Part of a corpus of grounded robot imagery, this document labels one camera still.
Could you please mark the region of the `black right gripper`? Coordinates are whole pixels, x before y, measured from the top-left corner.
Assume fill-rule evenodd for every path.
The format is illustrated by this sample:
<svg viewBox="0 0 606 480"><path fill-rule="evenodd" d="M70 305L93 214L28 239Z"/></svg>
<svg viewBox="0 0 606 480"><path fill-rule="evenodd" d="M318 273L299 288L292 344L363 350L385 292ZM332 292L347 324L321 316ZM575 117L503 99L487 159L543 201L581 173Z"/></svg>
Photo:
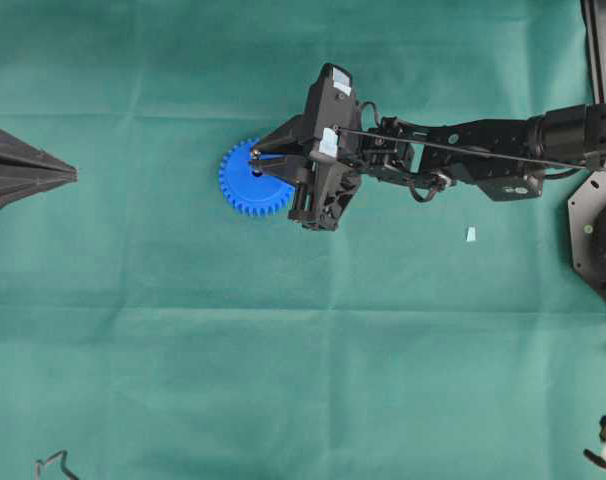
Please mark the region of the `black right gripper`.
<svg viewBox="0 0 606 480"><path fill-rule="evenodd" d="M338 122L323 127L315 137L312 129L317 126L304 114L294 115L255 144L260 153L287 155L255 155L249 165L294 187L289 219L306 229L334 231L361 185L361 174L353 165L360 141L341 134Z"/></svg>

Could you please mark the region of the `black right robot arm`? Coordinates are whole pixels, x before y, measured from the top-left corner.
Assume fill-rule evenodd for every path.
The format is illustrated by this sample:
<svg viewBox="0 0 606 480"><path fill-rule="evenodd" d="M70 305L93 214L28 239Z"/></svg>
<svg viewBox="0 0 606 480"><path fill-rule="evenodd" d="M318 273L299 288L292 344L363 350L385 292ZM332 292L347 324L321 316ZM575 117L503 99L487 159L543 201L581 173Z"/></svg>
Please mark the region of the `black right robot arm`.
<svg viewBox="0 0 606 480"><path fill-rule="evenodd" d="M527 120L477 120L427 127L397 117L375 127L331 125L304 138L292 117L250 151L251 168L293 186L289 219L334 231L364 176L408 189L419 203L459 182L494 201L537 198L545 180L606 172L606 103Z"/></svg>

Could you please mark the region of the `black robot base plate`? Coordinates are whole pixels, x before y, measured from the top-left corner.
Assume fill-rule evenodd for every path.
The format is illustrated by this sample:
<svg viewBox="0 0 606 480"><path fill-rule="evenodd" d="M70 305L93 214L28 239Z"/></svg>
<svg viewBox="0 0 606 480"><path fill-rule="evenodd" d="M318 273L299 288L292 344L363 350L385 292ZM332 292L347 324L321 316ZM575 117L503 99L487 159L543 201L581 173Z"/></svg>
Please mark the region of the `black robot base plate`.
<svg viewBox="0 0 606 480"><path fill-rule="evenodd" d="M567 208L573 267L606 302L606 174L590 175Z"/></svg>

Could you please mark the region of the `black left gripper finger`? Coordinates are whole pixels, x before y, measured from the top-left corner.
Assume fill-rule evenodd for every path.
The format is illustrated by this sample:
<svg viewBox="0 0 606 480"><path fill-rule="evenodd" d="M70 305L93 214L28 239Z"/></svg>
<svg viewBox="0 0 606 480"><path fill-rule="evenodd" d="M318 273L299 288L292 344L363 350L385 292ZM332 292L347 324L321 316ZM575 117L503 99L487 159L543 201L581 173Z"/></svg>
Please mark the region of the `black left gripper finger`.
<svg viewBox="0 0 606 480"><path fill-rule="evenodd" d="M77 181L73 166L0 129L0 210Z"/></svg>

